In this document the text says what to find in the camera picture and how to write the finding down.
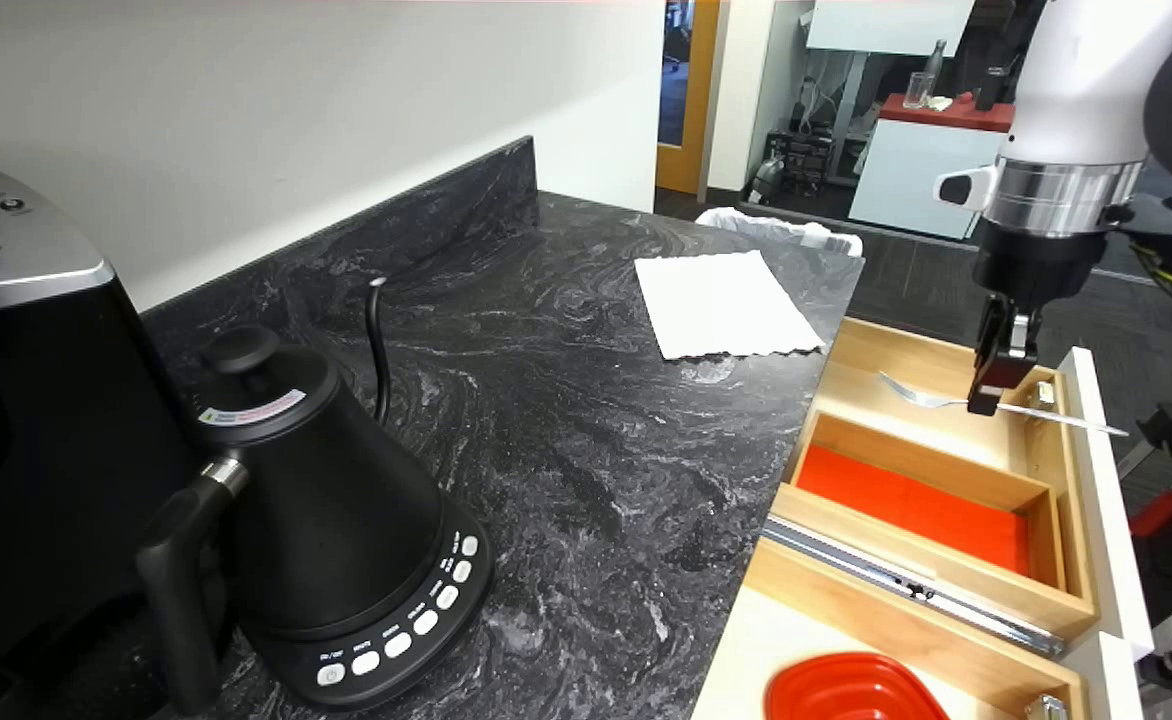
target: doorway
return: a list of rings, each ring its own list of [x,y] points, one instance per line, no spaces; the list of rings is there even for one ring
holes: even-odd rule
[[[698,193],[720,0],[665,0],[655,188]]]

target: orange tray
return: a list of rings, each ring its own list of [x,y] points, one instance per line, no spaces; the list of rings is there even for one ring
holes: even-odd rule
[[[918,481],[866,466],[815,445],[809,448],[794,485],[885,523],[907,526],[914,535],[959,549],[1007,571],[1030,576],[1029,531],[1014,510],[942,497]]]

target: black electric kettle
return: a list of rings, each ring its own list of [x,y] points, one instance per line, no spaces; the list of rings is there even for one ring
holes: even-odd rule
[[[216,458],[136,553],[173,706],[195,715],[219,697],[208,549],[231,620],[294,701],[397,697],[474,610],[493,549],[321,352],[231,330],[208,365],[222,387],[195,424]]]

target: white wall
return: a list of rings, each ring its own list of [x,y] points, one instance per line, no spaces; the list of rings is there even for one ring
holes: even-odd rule
[[[722,0],[709,188],[739,193],[794,103],[794,24],[813,0]]]
[[[647,209],[658,0],[0,0],[0,169],[147,309],[523,132]]]

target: power cord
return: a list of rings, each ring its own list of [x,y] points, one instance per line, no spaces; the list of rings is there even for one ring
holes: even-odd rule
[[[386,372],[386,348],[382,348],[382,326],[380,326],[380,293],[382,293],[386,277],[372,277],[362,302],[360,302],[360,325],[372,339],[372,358],[376,358],[376,418],[386,415],[386,401],[392,401],[392,372]]]

